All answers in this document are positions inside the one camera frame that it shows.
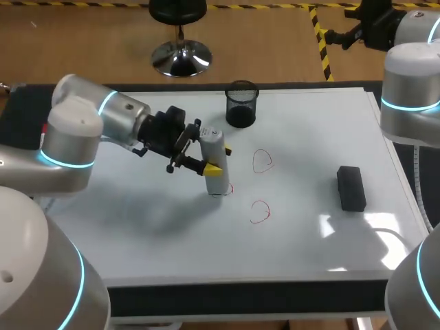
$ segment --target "black stool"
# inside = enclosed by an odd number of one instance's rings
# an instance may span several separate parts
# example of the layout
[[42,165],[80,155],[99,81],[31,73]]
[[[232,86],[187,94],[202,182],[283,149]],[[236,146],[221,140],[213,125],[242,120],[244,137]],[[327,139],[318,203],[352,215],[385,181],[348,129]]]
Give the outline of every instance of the black stool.
[[176,40],[159,46],[151,57],[157,71],[173,77],[195,76],[209,68],[212,54],[203,44],[185,40],[182,26],[206,14],[206,0],[150,0],[151,16],[160,23],[174,25]]

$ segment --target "yellow and black tape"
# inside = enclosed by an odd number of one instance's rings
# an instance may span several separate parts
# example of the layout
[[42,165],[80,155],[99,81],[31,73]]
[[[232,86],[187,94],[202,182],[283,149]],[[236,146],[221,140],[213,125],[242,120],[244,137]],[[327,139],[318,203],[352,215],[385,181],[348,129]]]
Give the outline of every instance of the yellow and black tape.
[[[355,10],[359,3],[285,3],[269,5],[208,5],[208,9],[291,9],[291,8],[346,8]],[[438,3],[394,3],[395,7],[405,8],[440,8]],[[105,7],[105,8],[148,8],[147,3],[105,3],[105,2],[35,2],[35,1],[0,1],[0,6],[76,6],[76,7]]]
[[335,81],[330,70],[329,55],[327,54],[327,44],[325,43],[324,34],[318,21],[318,13],[316,7],[309,7],[311,22],[313,23],[313,30],[315,31],[316,40],[318,41],[319,54],[321,56],[322,71],[324,72],[326,81]]

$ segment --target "chrome stool base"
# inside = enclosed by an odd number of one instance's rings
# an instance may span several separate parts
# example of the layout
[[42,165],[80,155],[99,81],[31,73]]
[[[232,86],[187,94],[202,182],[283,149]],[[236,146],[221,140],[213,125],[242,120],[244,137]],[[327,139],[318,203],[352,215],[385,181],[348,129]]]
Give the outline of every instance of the chrome stool base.
[[153,52],[151,62],[158,72],[167,76],[190,77],[209,68],[212,54],[198,41],[185,40],[181,47],[167,42]]

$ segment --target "red marker drawing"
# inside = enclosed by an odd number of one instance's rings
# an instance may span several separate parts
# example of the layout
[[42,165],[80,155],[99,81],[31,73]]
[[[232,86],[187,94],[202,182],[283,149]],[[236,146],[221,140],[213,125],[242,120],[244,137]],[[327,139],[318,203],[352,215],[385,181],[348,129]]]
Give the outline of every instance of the red marker drawing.
[[258,201],[255,201],[255,202],[252,204],[251,209],[252,209],[252,208],[254,207],[254,205],[257,204],[257,203],[263,203],[263,204],[266,205],[266,207],[267,207],[267,211],[266,211],[267,216],[266,216],[266,218],[264,218],[263,220],[260,220],[260,221],[252,221],[252,220],[250,220],[250,222],[253,223],[253,224],[262,223],[264,220],[267,220],[267,219],[270,218],[270,207],[269,207],[269,205],[268,205],[265,201],[262,201],[262,200],[260,200],[260,199],[259,199]]
[[228,191],[226,194],[211,194],[211,196],[213,198],[220,198],[220,197],[225,197],[225,196],[233,194],[234,193],[234,186],[231,183],[229,183],[229,186],[231,187],[231,190]]
[[[266,168],[265,170],[260,171],[260,172],[258,172],[258,171],[255,170],[255,155],[256,155],[256,153],[258,153],[259,151],[264,152],[264,153],[266,153],[266,154],[269,156],[269,164],[268,164],[269,167]],[[252,158],[252,169],[254,170],[254,173],[256,173],[256,174],[261,174],[261,173],[267,172],[267,171],[270,170],[272,167],[274,167],[274,165],[272,164],[272,157],[270,156],[270,154],[269,154],[266,150],[264,150],[264,149],[259,149],[259,150],[255,151],[255,153],[254,153],[254,157]]]

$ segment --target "wooden floor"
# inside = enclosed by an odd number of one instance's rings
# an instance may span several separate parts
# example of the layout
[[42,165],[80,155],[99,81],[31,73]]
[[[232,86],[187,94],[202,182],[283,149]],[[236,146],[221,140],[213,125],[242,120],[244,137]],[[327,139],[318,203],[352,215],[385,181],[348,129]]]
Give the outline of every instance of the wooden floor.
[[[210,4],[271,2],[208,0]],[[318,18],[322,28],[338,32],[346,32],[357,23],[346,19],[343,10],[337,8],[318,8]],[[199,76],[179,79],[165,77],[150,65],[153,50],[171,40],[174,30],[154,21],[147,10],[0,6],[0,22],[0,81],[10,84],[56,83],[70,73],[97,83],[325,81],[313,25],[308,11],[303,9],[209,10],[202,20],[187,25],[185,33],[187,39],[201,41],[211,49],[212,67]],[[348,51],[335,45],[328,46],[327,51],[336,81],[382,79],[384,53],[365,49],[359,43]],[[0,111],[5,99],[0,93]],[[383,322],[376,320],[376,329]],[[275,330],[282,325],[283,322],[188,323],[183,329]],[[311,320],[292,321],[291,329],[348,328],[344,320]]]

